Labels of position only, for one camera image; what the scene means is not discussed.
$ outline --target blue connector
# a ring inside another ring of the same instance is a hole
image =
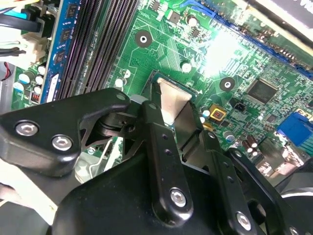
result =
[[[299,113],[292,113],[277,128],[277,132],[285,135],[303,151],[313,156],[313,124]]]

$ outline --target capacitor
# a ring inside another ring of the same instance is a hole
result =
[[[42,63],[41,65],[37,67],[38,73],[42,76],[45,74],[45,66],[46,66],[46,63]]]
[[[33,88],[34,93],[36,94],[41,94],[41,87],[40,86],[36,86]]]
[[[44,78],[41,75],[37,75],[35,77],[35,81],[38,86],[42,86],[44,83]]]
[[[15,82],[13,83],[13,89],[16,90],[17,92],[23,92],[24,86],[19,82]]]
[[[191,69],[192,69],[192,66],[189,62],[185,61],[185,62],[182,62],[181,64],[181,70],[185,73],[190,73]]]
[[[258,150],[256,150],[255,148],[253,149],[253,151],[252,151],[252,155],[253,155],[253,157],[256,157],[256,156],[258,156]]]
[[[121,87],[125,86],[126,83],[127,83],[126,79],[124,77],[120,77],[120,78],[115,80],[115,87],[121,88]]]
[[[205,122],[205,117],[202,116],[202,114],[199,114],[199,118],[200,118],[201,123],[203,124]]]
[[[258,146],[258,142],[256,141],[253,135],[247,135],[246,140],[248,141],[252,148],[256,148]]]
[[[231,131],[225,131],[223,133],[223,136],[224,136],[227,143],[232,143],[235,140],[234,133],[232,133]]]
[[[245,148],[247,153],[251,153],[253,151],[253,148],[251,148],[251,146],[250,146],[248,141],[242,141],[241,144]]]
[[[34,78],[35,74],[32,71],[25,71],[19,75],[19,81],[24,84],[29,84]]]
[[[201,106],[200,111],[202,113],[202,116],[204,116],[205,118],[210,116],[210,111],[207,106]]]
[[[197,20],[197,18],[195,16],[189,15],[189,16],[187,16],[187,24],[190,27],[195,27],[198,24],[198,20]]]

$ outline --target surface-mount component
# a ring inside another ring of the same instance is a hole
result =
[[[299,113],[292,113],[277,128],[278,133],[285,135],[292,143],[313,155],[313,123]]]
[[[212,104],[210,109],[210,117],[217,121],[222,121],[223,118],[226,116],[226,111],[217,104]]]
[[[277,88],[265,80],[256,80],[247,90],[247,95],[260,102],[267,104],[276,94]]]
[[[171,10],[168,20],[174,24],[177,24],[180,20],[180,14]]]

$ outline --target black integrated circuit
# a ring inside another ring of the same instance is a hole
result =
[[[277,89],[271,84],[263,80],[255,81],[248,89],[248,96],[259,101],[262,104],[267,104],[276,94]]]
[[[275,115],[271,114],[271,115],[268,117],[268,119],[266,119],[266,121],[268,121],[269,123],[273,123],[273,122],[275,122],[276,118],[277,118],[277,117],[276,117]]]
[[[199,36],[199,33],[200,33],[200,31],[197,30],[197,29],[195,29],[195,30],[192,32],[191,36],[193,36],[194,38],[196,38],[196,37]]]
[[[62,62],[64,59],[64,56],[65,56],[65,50],[62,50],[62,51],[59,51],[58,53],[56,53],[54,60],[53,60],[54,64],[56,65],[56,64]]]
[[[68,8],[67,8],[67,16],[66,16],[66,18],[74,17],[75,13],[76,13],[77,7],[78,6],[76,4],[69,4]]]
[[[160,6],[160,3],[159,3],[158,1],[155,1],[155,2],[152,4],[152,9],[154,9],[155,11],[157,11],[158,8],[159,8],[159,6]]]
[[[63,29],[61,33],[60,43],[65,42],[67,39],[69,39],[71,29]]]

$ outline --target chip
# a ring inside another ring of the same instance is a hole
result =
[[[160,6],[160,3],[158,1],[155,1],[152,5],[152,9],[154,9],[155,11],[158,10],[158,7]]]
[[[54,64],[58,64],[60,62],[63,61],[64,59],[64,55],[65,55],[65,51],[62,50],[62,51],[59,51],[58,53],[55,54],[55,57],[54,57]]]
[[[313,100],[311,100],[311,102],[308,103],[308,106],[311,107],[311,108],[313,108]]]
[[[261,104],[267,104],[276,94],[277,89],[264,80],[255,81],[247,91],[248,96]]]
[[[195,30],[192,32],[191,35],[192,35],[194,38],[196,38],[196,37],[198,37],[199,33],[200,33],[200,31],[197,30],[197,29],[195,29]]]
[[[69,4],[68,8],[67,8],[67,18],[71,18],[71,17],[75,16],[76,9],[77,9],[76,4]]]
[[[170,14],[169,21],[177,24],[179,22],[179,20],[180,20],[180,14],[178,14],[175,11],[172,11],[172,13]]]
[[[63,29],[61,33],[60,43],[65,42],[70,36],[71,29]]]
[[[275,120],[276,120],[276,116],[275,115],[273,115],[273,114],[271,114],[269,117],[268,117],[268,119],[266,119],[266,121],[268,121],[268,122],[270,122],[270,123],[273,123]]]
[[[222,126],[222,127],[228,127],[228,126],[229,126],[229,122],[228,122],[228,121],[223,121],[223,122],[221,123],[221,126]]]

